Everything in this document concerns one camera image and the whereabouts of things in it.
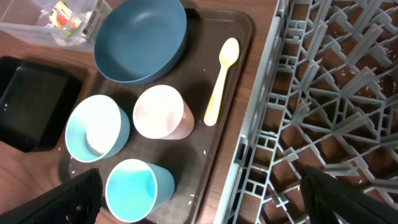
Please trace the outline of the grey dishwasher rack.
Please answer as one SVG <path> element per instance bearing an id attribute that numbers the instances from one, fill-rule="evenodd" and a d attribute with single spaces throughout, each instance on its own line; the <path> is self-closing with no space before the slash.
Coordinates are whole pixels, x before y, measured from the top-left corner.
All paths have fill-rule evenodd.
<path id="1" fill-rule="evenodd" d="M 312 166 L 397 207 L 397 2 L 278 1 L 215 223 L 308 223 Z"/>

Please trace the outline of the pink plastic cup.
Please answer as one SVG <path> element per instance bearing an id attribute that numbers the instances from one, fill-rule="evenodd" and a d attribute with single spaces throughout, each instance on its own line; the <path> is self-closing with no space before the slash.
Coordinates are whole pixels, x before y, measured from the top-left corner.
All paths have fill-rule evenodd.
<path id="1" fill-rule="evenodd" d="M 134 105 L 132 119 L 137 131 L 149 139 L 184 139 L 195 125 L 187 103 L 169 85 L 156 85 L 144 91 Z"/>

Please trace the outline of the black rectangular tray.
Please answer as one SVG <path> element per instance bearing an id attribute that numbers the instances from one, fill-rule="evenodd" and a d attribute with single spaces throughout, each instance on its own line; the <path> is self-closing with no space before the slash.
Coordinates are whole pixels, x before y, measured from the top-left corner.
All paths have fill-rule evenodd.
<path id="1" fill-rule="evenodd" d="M 24 153 L 54 148 L 80 90 L 61 68 L 1 57 L 1 141 Z"/>

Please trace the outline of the light blue bowl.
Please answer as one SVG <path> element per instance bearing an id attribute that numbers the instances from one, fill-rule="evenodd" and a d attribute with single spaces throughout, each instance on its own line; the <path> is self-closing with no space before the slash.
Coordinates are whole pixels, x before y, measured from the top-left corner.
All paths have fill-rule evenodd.
<path id="1" fill-rule="evenodd" d="M 126 112 L 112 98 L 93 95 L 79 103 L 70 115 L 65 143 L 72 158 L 91 163 L 121 151 L 130 131 Z"/>

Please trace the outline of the dark brown serving tray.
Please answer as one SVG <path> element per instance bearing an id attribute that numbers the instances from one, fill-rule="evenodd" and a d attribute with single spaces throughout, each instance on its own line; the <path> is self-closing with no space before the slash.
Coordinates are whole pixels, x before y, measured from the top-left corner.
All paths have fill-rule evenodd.
<path id="1" fill-rule="evenodd" d="M 116 155 L 82 163 L 65 153 L 58 168 L 62 182 L 91 168 L 99 169 L 101 178 L 106 180 L 115 165 L 126 159 L 140 159 L 166 168 L 175 179 L 174 195 L 148 215 L 145 223 L 197 222 L 210 170 L 255 30 L 254 21 L 243 12 L 191 8 L 186 13 L 188 40 L 183 58 L 157 83 L 170 85 L 181 94 L 193 113 L 195 125 L 192 133 L 181 140 L 154 140 L 132 129 L 126 145 Z M 230 37 L 239 42 L 239 58 L 228 71 L 217 123 L 207 126 L 203 118 L 220 69 L 220 49 Z"/>

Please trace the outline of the yellow plastic spoon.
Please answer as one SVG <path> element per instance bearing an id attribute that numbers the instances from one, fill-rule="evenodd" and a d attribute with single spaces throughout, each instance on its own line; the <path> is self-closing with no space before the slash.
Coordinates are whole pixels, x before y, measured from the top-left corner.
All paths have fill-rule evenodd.
<path id="1" fill-rule="evenodd" d="M 232 66 L 239 57 L 239 43 L 238 40 L 231 37 L 223 44 L 220 54 L 220 72 L 213 88 L 208 106 L 206 107 L 203 122 L 207 126 L 214 126 L 217 122 L 220 112 L 221 102 L 223 98 L 224 84 L 230 66 Z"/>

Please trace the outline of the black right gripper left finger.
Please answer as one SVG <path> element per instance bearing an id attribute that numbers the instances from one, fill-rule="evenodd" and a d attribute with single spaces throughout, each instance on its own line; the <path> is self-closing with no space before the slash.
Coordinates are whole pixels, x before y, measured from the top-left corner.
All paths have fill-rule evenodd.
<path id="1" fill-rule="evenodd" d="M 1 223 L 94 223 L 100 212 L 102 193 L 99 169 L 90 169 L 1 214 Z"/>

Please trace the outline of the dark blue plate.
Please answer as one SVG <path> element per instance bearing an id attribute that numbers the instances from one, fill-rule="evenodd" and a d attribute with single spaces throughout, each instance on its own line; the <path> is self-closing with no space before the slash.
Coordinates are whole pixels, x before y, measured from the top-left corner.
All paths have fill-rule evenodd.
<path id="1" fill-rule="evenodd" d="M 179 0 L 129 0 L 110 12 L 95 40 L 98 71 L 117 83 L 145 84 L 167 74 L 187 44 Z"/>

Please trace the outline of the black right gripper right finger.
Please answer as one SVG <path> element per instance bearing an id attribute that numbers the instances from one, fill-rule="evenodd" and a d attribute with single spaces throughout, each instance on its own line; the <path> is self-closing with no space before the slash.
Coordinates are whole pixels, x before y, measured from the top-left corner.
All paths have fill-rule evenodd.
<path id="1" fill-rule="evenodd" d="M 338 223 L 338 217 L 355 224 L 397 223 L 396 209 L 312 166 L 303 167 L 300 188 L 312 224 Z"/>

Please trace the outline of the clear plastic bin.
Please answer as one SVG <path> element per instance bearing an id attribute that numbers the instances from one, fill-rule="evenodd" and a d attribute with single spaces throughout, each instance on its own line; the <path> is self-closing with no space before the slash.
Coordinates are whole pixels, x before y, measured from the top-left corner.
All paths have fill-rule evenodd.
<path id="1" fill-rule="evenodd" d="M 53 7 L 63 1 L 76 15 L 93 11 L 84 31 L 87 42 L 71 47 L 57 45 L 47 27 Z M 93 51 L 98 30 L 112 8 L 104 0 L 1 0 L 1 30 L 29 44 L 62 49 Z"/>

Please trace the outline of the green yellow snack wrapper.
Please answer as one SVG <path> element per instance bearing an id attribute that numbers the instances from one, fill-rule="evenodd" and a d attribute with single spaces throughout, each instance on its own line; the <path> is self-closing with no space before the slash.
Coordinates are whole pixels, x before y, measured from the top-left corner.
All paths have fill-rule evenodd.
<path id="1" fill-rule="evenodd" d="M 53 7 L 49 20 L 52 25 L 60 29 L 75 29 L 81 24 L 81 20 L 72 16 L 72 11 L 63 1 L 59 1 Z"/>

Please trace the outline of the blue plastic cup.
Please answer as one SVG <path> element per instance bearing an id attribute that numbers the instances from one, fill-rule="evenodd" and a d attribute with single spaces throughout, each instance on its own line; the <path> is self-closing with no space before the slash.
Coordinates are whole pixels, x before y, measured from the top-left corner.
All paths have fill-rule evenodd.
<path id="1" fill-rule="evenodd" d="M 111 171 L 105 198 L 118 220 L 133 223 L 167 203 L 174 191 L 174 177 L 167 169 L 139 159 L 126 159 Z"/>

